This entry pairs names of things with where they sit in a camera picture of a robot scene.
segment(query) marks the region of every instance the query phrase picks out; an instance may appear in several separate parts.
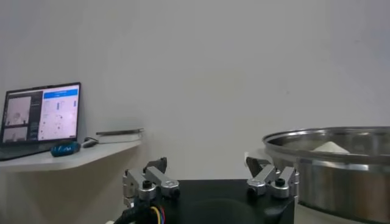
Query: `colored wire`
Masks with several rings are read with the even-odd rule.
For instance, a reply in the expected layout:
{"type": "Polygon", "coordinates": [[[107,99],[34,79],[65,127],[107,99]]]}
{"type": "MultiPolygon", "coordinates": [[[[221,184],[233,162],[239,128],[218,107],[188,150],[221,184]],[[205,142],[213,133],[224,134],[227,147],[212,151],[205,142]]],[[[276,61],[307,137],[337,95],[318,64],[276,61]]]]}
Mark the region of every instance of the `colored wire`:
{"type": "Polygon", "coordinates": [[[157,215],[157,224],[161,224],[161,217],[160,217],[160,211],[155,207],[155,206],[152,206],[151,209],[156,212],[156,215],[157,215]]]}
{"type": "Polygon", "coordinates": [[[164,208],[161,206],[160,207],[160,211],[161,211],[161,214],[163,216],[163,224],[165,223],[165,211],[164,211],[164,208]]]}

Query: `computer mouse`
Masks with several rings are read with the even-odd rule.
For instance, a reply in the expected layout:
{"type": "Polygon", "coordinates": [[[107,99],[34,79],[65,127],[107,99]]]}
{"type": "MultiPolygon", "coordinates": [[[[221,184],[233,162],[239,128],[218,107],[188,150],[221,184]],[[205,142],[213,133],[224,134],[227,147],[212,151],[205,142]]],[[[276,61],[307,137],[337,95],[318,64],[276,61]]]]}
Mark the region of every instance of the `computer mouse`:
{"type": "Polygon", "coordinates": [[[87,138],[84,139],[82,147],[83,148],[90,148],[90,147],[92,147],[92,146],[94,146],[94,145],[96,145],[98,143],[99,143],[98,140],[96,140],[94,138],[87,137],[87,138]]]}
{"type": "Polygon", "coordinates": [[[78,142],[59,144],[53,146],[50,150],[51,155],[54,157],[72,155],[78,151],[80,151],[80,144],[78,142]]]}

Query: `white shelf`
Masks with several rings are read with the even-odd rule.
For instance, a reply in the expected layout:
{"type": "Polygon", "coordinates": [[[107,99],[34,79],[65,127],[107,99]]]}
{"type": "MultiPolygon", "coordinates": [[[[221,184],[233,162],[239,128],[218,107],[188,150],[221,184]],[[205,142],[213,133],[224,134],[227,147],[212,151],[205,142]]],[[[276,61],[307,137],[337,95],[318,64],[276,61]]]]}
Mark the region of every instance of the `white shelf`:
{"type": "Polygon", "coordinates": [[[141,141],[98,144],[83,149],[78,153],[63,157],[53,157],[50,152],[25,156],[18,159],[0,162],[0,172],[31,172],[45,170],[65,170],[91,163],[106,156],[110,156],[141,144],[141,141]]]}

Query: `stainless steel bowl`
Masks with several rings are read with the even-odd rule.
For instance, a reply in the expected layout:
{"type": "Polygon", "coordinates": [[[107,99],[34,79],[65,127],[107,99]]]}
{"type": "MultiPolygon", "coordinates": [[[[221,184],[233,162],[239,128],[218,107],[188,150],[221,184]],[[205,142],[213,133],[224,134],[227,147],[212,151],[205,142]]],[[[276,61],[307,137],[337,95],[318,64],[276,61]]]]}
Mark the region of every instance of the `stainless steel bowl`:
{"type": "Polygon", "coordinates": [[[263,138],[280,169],[300,172],[301,205],[347,219],[390,223],[390,127],[332,127],[263,138]],[[312,152],[331,141],[350,154],[312,152]]]}

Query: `black cable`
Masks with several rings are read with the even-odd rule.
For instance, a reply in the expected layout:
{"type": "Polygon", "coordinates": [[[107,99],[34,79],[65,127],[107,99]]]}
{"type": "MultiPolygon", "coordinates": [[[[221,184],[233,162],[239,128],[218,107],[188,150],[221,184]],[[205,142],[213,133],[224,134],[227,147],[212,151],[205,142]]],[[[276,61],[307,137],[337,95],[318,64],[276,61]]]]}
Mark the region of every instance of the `black cable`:
{"type": "Polygon", "coordinates": [[[86,138],[84,139],[84,142],[86,142],[86,141],[88,141],[88,140],[94,140],[94,141],[99,142],[97,139],[91,138],[91,137],[86,137],[86,138]]]}
{"type": "Polygon", "coordinates": [[[134,208],[126,209],[114,224],[130,224],[136,222],[144,216],[146,212],[150,212],[149,210],[149,205],[147,204],[141,204],[134,208]]]}

